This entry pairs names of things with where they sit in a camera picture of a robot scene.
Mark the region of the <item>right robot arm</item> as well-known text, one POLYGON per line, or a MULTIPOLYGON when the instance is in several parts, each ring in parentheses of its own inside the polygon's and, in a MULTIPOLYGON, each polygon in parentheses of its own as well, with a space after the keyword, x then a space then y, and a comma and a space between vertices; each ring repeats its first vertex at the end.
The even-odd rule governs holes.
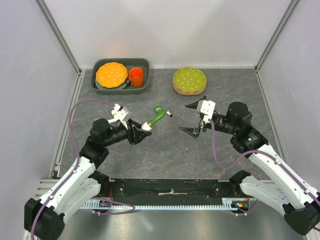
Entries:
POLYGON ((277 154, 268 140, 251 125, 252 114, 243 102, 232 102, 225 115, 217 113, 215 102, 204 96, 187 104, 199 114, 198 127, 180 127, 197 138, 200 132, 230 134, 230 143, 240 154, 232 164, 247 158, 258 166, 276 184, 271 187, 246 171, 235 174, 229 191, 235 197, 243 194, 256 198, 280 213, 286 223, 298 234, 320 230, 320 191, 303 180, 277 154))

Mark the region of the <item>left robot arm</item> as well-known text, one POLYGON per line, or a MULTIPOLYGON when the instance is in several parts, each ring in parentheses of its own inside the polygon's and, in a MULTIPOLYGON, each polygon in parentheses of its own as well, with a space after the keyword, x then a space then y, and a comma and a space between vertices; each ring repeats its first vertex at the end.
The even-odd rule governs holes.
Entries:
POLYGON ((104 118, 93 122, 85 145, 69 170, 39 199, 30 198, 24 206, 24 229, 30 238, 57 240, 68 222, 83 204, 95 196, 104 197, 110 191, 108 176, 97 168, 109 155, 108 147, 127 140, 136 145, 150 136, 152 125, 132 119, 112 125, 104 118))

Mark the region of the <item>green plastic water faucet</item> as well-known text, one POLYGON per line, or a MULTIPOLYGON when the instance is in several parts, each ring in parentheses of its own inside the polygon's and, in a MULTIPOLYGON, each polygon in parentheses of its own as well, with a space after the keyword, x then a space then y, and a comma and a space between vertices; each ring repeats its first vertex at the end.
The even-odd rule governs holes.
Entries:
POLYGON ((164 116, 169 116, 170 118, 173 116, 172 112, 164 109, 160 104, 157 104, 153 107, 153 112, 155 113, 155 117, 148 122, 148 125, 152 128, 158 121, 160 121, 164 116))

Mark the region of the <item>white pvc elbow fitting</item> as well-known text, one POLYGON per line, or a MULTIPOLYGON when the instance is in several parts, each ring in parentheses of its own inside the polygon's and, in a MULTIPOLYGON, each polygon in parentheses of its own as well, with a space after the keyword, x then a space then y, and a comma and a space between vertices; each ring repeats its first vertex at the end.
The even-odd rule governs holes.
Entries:
POLYGON ((141 129, 144 130, 144 131, 148 131, 150 132, 152 130, 152 126, 149 122, 145 122, 141 125, 141 129))

